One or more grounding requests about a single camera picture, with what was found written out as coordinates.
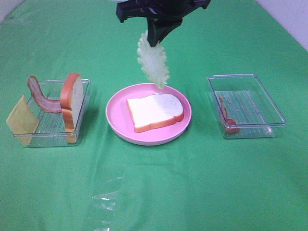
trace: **toy bread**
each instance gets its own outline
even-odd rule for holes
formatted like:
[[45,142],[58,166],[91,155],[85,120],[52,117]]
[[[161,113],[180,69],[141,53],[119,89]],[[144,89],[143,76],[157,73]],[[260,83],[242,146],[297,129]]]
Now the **toy bread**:
[[[60,96],[60,105],[66,132],[75,130],[82,102],[83,86],[81,77],[79,74],[71,73],[63,84]],[[66,141],[68,143],[75,143],[76,136],[68,135]]]
[[183,106],[172,94],[127,99],[127,105],[136,133],[169,126],[184,118]]

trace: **transparent plastic box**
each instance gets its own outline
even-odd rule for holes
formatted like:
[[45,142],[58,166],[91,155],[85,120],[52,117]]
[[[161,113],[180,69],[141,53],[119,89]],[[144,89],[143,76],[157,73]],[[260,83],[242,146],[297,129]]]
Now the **transparent plastic box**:
[[[62,86],[65,80],[47,80],[39,82],[42,92],[45,97],[53,100],[60,99]],[[82,79],[84,98],[80,109],[79,117],[76,123],[76,129],[72,132],[66,132],[62,113],[44,112],[35,103],[34,99],[28,100],[27,104],[34,114],[39,119],[39,125],[34,133],[13,134],[17,138],[30,138],[31,142],[26,148],[33,147],[63,147],[75,146],[81,142],[80,126],[83,115],[86,112],[90,100],[90,80]],[[66,138],[75,136],[75,143],[68,143]]]
[[224,138],[275,137],[286,124],[256,75],[215,75],[207,80],[209,96]]

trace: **toy bacon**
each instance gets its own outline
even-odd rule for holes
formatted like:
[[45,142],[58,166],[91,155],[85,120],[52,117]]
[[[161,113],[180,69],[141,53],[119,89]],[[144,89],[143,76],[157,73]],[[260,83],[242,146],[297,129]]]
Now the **toy bacon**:
[[[219,96],[219,100],[221,104],[221,111],[222,111],[223,117],[227,120],[227,124],[236,125],[236,122],[234,119],[228,118],[227,108],[221,96]],[[238,131],[240,131],[239,128],[226,128],[227,133],[236,133]]]
[[27,80],[27,84],[34,101],[43,111],[51,113],[60,113],[62,111],[60,100],[51,100],[43,95],[39,82],[35,76],[30,76]]

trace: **green table cover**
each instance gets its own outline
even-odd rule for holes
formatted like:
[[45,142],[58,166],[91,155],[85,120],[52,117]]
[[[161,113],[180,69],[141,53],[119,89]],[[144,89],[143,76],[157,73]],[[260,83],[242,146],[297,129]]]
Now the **green table cover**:
[[[0,24],[0,230],[308,230],[308,53],[253,0],[212,0],[162,45],[168,85],[192,119],[174,141],[138,146],[105,117],[118,90],[147,82],[137,62],[146,19],[115,1],[26,0]],[[24,148],[5,120],[26,79],[91,80],[82,142]],[[287,125],[275,138],[226,140],[207,76],[258,75]]]

